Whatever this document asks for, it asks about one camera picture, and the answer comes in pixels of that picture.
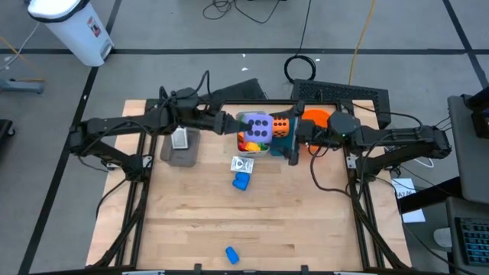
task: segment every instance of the gray floor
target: gray floor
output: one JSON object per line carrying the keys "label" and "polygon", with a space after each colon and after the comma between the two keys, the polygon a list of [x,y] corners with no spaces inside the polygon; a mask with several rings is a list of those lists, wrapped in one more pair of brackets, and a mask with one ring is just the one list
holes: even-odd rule
{"label": "gray floor", "polygon": [[[211,0],[123,0],[112,30],[118,49],[207,49],[298,47],[307,2],[289,0],[279,4],[265,25],[255,24],[231,11],[218,21],[207,21],[202,9]],[[92,0],[106,23],[115,0]],[[474,49],[489,48],[485,0],[451,0]],[[257,18],[266,18],[274,1],[239,1]],[[370,2],[360,0],[313,0],[305,48],[354,48]],[[18,47],[34,22],[20,0],[0,4],[0,36]],[[364,38],[368,49],[463,49],[442,0],[377,0],[376,10]],[[62,49],[64,46],[41,26],[27,45],[29,49]],[[126,99],[157,96],[157,89],[195,87],[205,70],[211,87],[218,89],[258,78],[273,99],[290,96],[291,85],[283,76],[289,54],[176,54],[112,55],[96,76],[84,118],[118,116]],[[4,60],[7,55],[0,55]],[[90,68],[72,55],[27,54],[43,71],[47,88],[43,95],[0,93],[0,118],[12,119],[18,134],[3,149],[0,165],[0,273],[17,273],[34,224],[59,160],[68,127],[73,120]],[[317,80],[347,83],[351,55],[311,54],[317,63]],[[489,57],[477,56],[489,70]],[[291,64],[297,78],[308,77],[310,68]],[[37,77],[22,62],[0,73],[2,78]],[[448,115],[446,98],[481,89],[467,54],[452,55],[360,55],[353,84],[388,89],[391,109],[406,112],[435,124]],[[414,125],[393,117],[396,127]],[[410,162],[406,167],[439,183],[458,175],[455,155],[436,160],[434,169]],[[65,270],[84,266],[95,224],[95,207],[102,195],[105,174],[81,166],[70,158],[53,211],[41,239],[31,272]],[[428,186],[417,178],[415,184]],[[431,232],[446,224],[442,205],[425,209],[425,228],[411,228],[435,247]],[[415,267],[447,271],[408,238]]]}

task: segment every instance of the wooden table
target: wooden table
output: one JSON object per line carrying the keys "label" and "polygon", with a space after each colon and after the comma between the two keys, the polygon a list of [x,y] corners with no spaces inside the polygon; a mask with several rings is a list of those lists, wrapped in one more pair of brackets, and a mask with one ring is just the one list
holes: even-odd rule
{"label": "wooden table", "polygon": [[[373,108],[370,101],[356,103]],[[144,105],[142,100],[128,100],[123,115],[142,114]],[[236,115],[289,107],[225,105],[223,110]],[[332,105],[312,107],[334,111]],[[377,127],[374,113],[356,108],[355,114],[362,124]],[[115,146],[134,154],[138,135],[119,136]],[[201,131],[197,164],[192,168],[170,167],[161,161],[164,137],[158,139],[137,268],[192,270],[194,264],[201,263],[204,270],[299,270],[302,264],[309,265],[310,270],[362,270],[351,201],[314,186],[309,172],[311,156],[305,148],[301,148],[299,164],[294,167],[282,157],[257,158],[248,190],[242,192],[232,186],[235,173],[229,169],[232,156],[237,154],[235,139],[235,135]],[[372,156],[381,152],[376,148]],[[344,189],[348,180],[342,150],[331,150],[317,159],[315,172],[319,184]],[[390,181],[386,171],[379,176]],[[120,170],[111,172],[105,192],[122,178]],[[370,186],[379,232],[410,265],[392,187],[381,181]],[[97,261],[119,233],[128,189],[126,184],[102,205],[87,264]],[[374,266],[371,239],[365,232]],[[128,238],[125,263],[131,245],[132,236]],[[239,264],[229,263],[225,256],[228,246],[238,252]]]}

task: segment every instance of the yellow cable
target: yellow cable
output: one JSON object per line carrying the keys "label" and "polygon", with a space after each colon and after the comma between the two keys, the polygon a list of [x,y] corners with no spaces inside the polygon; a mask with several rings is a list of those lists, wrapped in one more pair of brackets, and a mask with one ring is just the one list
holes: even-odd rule
{"label": "yellow cable", "polygon": [[[29,62],[24,56],[22,56],[21,54],[19,54],[17,52],[17,50],[14,48],[14,46],[12,46],[8,41],[7,39],[5,39],[4,37],[0,37],[0,40],[3,41],[3,43],[5,43],[5,45],[7,45],[7,47],[10,48],[11,51],[13,51],[15,54],[18,54],[18,57],[24,61],[25,65],[27,65],[29,68],[31,68],[31,70],[33,70],[37,75],[40,75],[42,76],[43,74],[40,72],[40,70],[31,62]],[[43,82],[45,81],[43,78],[38,78],[38,79],[18,79],[19,81],[38,81],[38,82]]]}
{"label": "yellow cable", "polygon": [[364,29],[361,30],[360,39],[358,40],[357,47],[355,48],[355,52],[353,53],[353,57],[351,58],[350,65],[350,77],[348,78],[348,84],[351,85],[351,78],[353,77],[353,68],[355,67],[355,59],[357,58],[358,48],[360,48],[361,41],[364,40],[365,31],[367,30],[367,26],[370,23],[370,18],[374,13],[375,0],[372,0],[372,5],[370,6],[370,11],[368,12],[367,20],[364,25]]}

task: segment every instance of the blue toy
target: blue toy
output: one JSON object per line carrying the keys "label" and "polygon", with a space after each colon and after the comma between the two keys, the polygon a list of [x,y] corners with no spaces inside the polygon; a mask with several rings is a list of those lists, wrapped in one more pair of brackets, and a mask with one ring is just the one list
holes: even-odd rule
{"label": "blue toy", "polygon": [[228,260],[231,262],[231,264],[236,264],[239,262],[238,253],[236,253],[232,247],[226,248],[226,255],[228,256]]}
{"label": "blue toy", "polygon": [[250,183],[250,174],[237,172],[235,180],[232,181],[232,185],[242,191],[246,191],[248,184]]}

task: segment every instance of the plastic bin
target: plastic bin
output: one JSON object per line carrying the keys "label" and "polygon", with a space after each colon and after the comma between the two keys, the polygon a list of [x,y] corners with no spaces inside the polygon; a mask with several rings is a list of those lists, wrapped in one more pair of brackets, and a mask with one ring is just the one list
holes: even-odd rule
{"label": "plastic bin", "polygon": [[103,65],[114,47],[89,0],[32,0],[28,11],[87,66]]}
{"label": "plastic bin", "polygon": [[[241,118],[245,114],[266,114],[266,112],[263,112],[263,111],[239,112],[236,115],[236,119],[237,120],[241,120]],[[268,151],[270,150],[270,146],[266,150],[261,150],[261,151],[256,151],[256,152],[254,152],[254,151],[242,151],[242,150],[239,150],[239,148],[238,148],[238,135],[236,134],[236,150],[238,150],[238,154],[241,157],[264,157],[264,156],[266,156],[268,154]]]}

